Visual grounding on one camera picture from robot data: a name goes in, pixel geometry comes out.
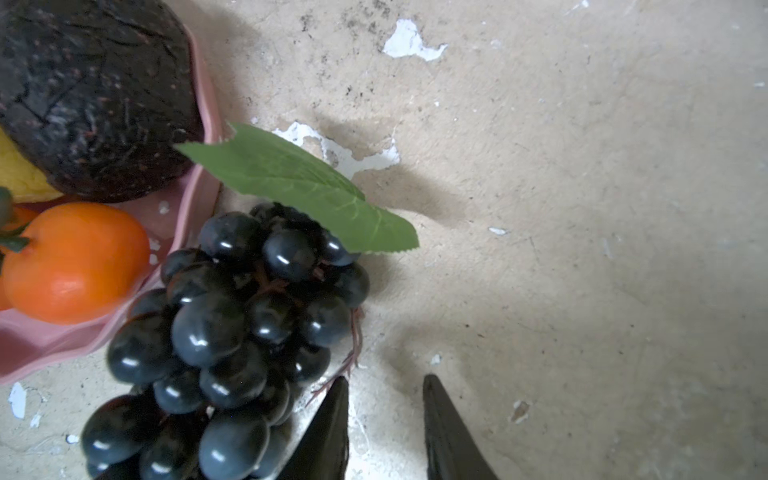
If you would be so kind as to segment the yellow lemon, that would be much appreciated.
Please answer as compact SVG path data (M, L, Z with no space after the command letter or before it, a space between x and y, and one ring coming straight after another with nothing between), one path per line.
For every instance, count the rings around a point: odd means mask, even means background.
M28 161L14 142L1 131L1 186L7 188L16 203L42 203L63 194L52 187L45 174Z

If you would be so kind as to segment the dark avocado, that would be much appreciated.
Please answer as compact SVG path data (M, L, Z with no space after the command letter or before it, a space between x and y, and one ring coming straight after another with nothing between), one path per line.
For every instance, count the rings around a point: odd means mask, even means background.
M162 1L3 2L1 127L65 195L167 187L204 136L181 20Z

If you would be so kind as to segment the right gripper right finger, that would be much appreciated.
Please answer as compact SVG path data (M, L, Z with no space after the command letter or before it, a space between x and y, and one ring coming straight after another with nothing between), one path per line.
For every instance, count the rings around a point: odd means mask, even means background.
M424 429L429 480L497 480L435 374L423 381Z

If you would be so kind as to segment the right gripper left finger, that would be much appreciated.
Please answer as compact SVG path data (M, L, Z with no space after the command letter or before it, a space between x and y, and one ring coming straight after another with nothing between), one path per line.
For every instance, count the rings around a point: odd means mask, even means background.
M343 480L349 460L349 384L337 378L277 480Z

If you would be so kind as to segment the black grape bunch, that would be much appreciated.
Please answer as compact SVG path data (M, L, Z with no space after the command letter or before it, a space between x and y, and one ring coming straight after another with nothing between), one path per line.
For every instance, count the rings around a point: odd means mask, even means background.
M418 234L283 135L236 124L227 140L178 150L257 203L207 219L130 304L106 363L131 390L87 420L86 468L94 479L264 479L297 397L336 379L336 345L361 344L360 256L415 249Z

